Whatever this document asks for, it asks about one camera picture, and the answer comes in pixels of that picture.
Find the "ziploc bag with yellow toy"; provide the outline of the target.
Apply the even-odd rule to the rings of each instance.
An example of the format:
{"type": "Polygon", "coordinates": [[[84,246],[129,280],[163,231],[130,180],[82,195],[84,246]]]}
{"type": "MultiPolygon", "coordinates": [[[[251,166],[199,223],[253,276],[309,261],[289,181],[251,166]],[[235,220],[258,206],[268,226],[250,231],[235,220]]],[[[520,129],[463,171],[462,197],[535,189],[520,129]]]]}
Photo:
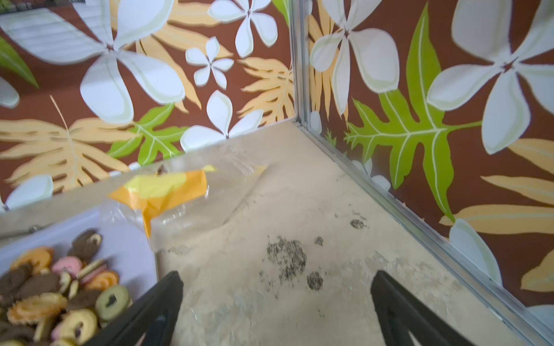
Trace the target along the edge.
{"type": "Polygon", "coordinates": [[[135,226],[158,252],[228,222],[268,165],[230,152],[167,163],[108,194],[103,220],[135,226]]]}

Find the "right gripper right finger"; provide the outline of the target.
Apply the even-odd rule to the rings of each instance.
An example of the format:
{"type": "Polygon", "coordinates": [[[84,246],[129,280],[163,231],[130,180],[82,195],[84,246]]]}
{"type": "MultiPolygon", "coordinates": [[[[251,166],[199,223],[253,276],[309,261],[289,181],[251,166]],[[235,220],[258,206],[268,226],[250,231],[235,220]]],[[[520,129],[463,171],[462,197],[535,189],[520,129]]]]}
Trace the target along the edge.
{"type": "Polygon", "coordinates": [[[382,336],[386,345],[472,345],[385,271],[371,285],[382,336]]]}

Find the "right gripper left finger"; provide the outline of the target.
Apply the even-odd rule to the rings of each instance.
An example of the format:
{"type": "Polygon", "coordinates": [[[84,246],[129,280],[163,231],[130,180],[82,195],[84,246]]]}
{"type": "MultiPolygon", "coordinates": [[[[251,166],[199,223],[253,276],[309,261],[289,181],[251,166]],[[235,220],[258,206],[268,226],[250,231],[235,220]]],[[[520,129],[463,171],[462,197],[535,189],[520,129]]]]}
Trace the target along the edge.
{"type": "Polygon", "coordinates": [[[87,345],[170,345],[183,300],[183,281],[169,272],[87,345]]]}

